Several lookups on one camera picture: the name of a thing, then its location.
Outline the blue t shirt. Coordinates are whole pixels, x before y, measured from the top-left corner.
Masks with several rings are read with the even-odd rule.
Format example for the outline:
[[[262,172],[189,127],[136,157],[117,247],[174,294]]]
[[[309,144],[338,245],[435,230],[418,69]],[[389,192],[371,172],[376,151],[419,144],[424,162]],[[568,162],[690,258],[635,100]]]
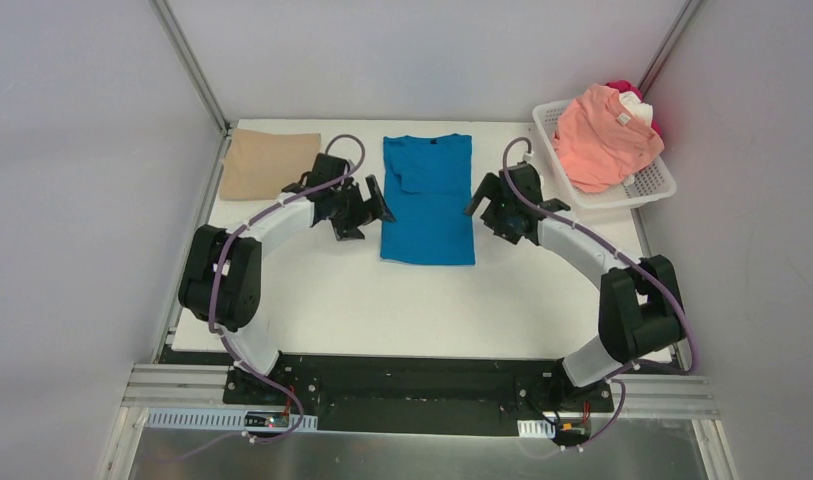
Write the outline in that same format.
[[[385,137],[384,198],[395,216],[382,225],[380,257],[422,266],[476,264],[472,137]]]

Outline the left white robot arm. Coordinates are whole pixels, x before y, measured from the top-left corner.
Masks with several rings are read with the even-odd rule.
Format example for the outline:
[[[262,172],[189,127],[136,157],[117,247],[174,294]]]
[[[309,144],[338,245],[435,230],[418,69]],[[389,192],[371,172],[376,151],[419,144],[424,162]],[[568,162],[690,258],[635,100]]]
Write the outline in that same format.
[[[273,367],[280,350],[254,324],[262,296],[262,264],[292,237],[319,223],[338,241],[361,240],[362,227],[394,222],[378,179],[355,181],[357,165],[320,153],[310,171],[282,189],[274,203],[231,227],[195,231],[178,288],[179,304],[206,323],[238,366],[252,373],[248,389],[263,404],[279,402],[287,378]]]

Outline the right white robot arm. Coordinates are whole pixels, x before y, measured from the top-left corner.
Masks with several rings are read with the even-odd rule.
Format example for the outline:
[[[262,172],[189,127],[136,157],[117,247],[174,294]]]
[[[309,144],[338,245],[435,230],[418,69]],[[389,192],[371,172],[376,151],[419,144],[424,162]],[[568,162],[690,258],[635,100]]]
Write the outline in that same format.
[[[570,207],[542,197],[536,169],[519,163],[488,173],[465,213],[516,245],[526,239],[574,267],[599,292],[597,333],[563,357],[549,384],[551,400],[565,410],[589,397],[589,385],[642,357],[686,338],[673,264],[664,256],[631,257],[582,224]]]

